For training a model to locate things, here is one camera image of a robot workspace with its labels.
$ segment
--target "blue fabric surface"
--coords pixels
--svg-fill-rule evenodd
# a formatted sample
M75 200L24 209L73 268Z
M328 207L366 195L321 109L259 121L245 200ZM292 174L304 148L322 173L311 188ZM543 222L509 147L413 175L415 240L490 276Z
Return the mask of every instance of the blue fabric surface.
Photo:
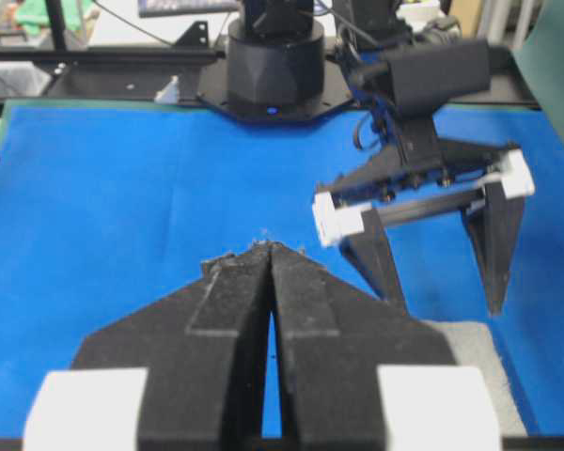
M366 289L320 248L310 208L317 181L367 158L351 144L359 117L268 129L206 111L16 108L0 162L0 436L22 435L46 371L86 334L197 279L201 259L279 240ZM436 121L448 136L521 143L538 192L497 319L457 215L391 229L411 312L488 322L529 430L564 433L564 147L542 113ZM271 376L266 435L279 433Z

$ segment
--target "white foam block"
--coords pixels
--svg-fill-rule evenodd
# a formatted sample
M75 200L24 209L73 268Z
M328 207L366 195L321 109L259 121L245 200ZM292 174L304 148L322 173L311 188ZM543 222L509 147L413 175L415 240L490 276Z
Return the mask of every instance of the white foam block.
M379 365L386 449L500 451L491 397L471 366Z
M27 416L23 451L135 451L146 368L52 371Z

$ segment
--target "black gripper bracket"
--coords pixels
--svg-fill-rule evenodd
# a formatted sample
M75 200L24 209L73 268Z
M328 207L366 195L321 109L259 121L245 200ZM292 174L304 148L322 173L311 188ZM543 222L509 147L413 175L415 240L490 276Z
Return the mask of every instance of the black gripper bracket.
M207 21L194 22L176 41L174 47L209 47L209 24Z

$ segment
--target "screw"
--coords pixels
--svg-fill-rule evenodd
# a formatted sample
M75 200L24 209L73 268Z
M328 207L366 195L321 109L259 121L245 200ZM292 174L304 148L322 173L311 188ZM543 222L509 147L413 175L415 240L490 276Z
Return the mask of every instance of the screw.
M395 192L393 190L389 190L388 186L386 184L384 184L383 186L381 186L380 188L380 199L385 202L385 203L389 203L392 202L393 200L395 200Z
M410 185L412 185L412 188L417 190L424 183L424 179L422 178L422 176L420 176L418 174L413 174L410 177L409 183L410 183Z

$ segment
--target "table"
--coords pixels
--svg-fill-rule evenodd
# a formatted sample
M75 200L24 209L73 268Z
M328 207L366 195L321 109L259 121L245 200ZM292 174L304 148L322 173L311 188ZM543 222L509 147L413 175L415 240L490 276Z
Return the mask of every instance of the table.
M368 290L337 249L320 248L310 208L317 181L368 157L351 145L361 114L266 128L128 103L11 104L0 150L0 436L21 436L46 371L68 367L86 334L198 278L202 259L278 240ZM446 108L435 120L458 139L520 142L538 191L497 318L459 215L390 229L410 312L486 323L528 431L564 434L564 147L540 112Z

